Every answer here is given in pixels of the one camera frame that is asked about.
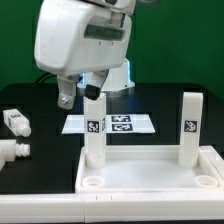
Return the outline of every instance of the green backdrop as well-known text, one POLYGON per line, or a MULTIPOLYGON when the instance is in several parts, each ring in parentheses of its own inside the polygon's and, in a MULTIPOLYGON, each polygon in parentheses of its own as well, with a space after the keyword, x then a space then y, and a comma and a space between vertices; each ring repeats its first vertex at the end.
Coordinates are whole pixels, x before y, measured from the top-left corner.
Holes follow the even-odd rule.
MULTIPOLYGON (((0 0, 0 88, 43 73, 33 58, 41 2, 0 0)), ((138 6, 127 57, 137 83, 198 83, 224 100, 224 1, 138 6)))

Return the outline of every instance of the white pillar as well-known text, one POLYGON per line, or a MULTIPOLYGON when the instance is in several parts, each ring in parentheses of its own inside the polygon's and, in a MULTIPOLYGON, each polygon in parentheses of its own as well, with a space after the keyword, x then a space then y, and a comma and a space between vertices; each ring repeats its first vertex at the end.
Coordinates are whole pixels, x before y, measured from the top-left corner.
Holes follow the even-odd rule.
POLYGON ((198 163, 202 106, 202 93, 184 93, 178 158, 184 168, 194 168, 198 163))
POLYGON ((93 101, 84 97, 86 164, 90 168, 105 165, 106 95, 93 101))

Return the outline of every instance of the printed marker sheet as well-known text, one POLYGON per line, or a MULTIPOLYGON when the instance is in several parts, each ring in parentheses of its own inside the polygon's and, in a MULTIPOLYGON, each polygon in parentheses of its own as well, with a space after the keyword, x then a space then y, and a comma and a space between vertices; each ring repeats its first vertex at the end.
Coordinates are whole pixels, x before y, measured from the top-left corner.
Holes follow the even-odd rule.
MULTIPOLYGON (((106 115, 107 133, 154 133, 148 114, 106 115)), ((84 133, 84 115, 68 115, 62 134, 84 133)))

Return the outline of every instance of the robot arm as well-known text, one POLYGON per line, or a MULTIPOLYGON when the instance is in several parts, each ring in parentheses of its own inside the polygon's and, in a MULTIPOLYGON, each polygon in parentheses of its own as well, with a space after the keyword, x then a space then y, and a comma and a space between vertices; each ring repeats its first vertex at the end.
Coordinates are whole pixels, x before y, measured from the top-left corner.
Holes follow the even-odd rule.
POLYGON ((45 0, 39 17, 35 59, 58 76, 58 105, 73 107, 80 74, 94 72, 86 96, 97 99, 108 69, 124 62, 136 0, 45 0))

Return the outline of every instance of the black tabletop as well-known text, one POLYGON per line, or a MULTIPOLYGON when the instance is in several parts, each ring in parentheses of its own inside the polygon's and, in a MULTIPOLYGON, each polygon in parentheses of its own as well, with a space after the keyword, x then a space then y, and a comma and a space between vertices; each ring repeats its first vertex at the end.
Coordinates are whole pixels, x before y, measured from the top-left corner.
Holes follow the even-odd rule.
MULTIPOLYGON (((107 114, 149 114, 156 129, 154 134, 107 134, 107 144, 179 144, 184 91, 204 94, 200 145, 212 145, 222 155, 224 102, 196 84, 137 84, 133 95, 107 99, 107 114)), ((56 84, 15 84, 0 92, 0 140, 31 145, 31 156, 7 162, 0 171, 0 194, 75 192, 84 137, 61 131, 68 114, 83 114, 83 98, 77 97, 74 108, 65 111, 57 107, 57 97, 56 84), (7 109, 18 109, 30 120, 31 136, 13 135, 3 122, 7 109)))

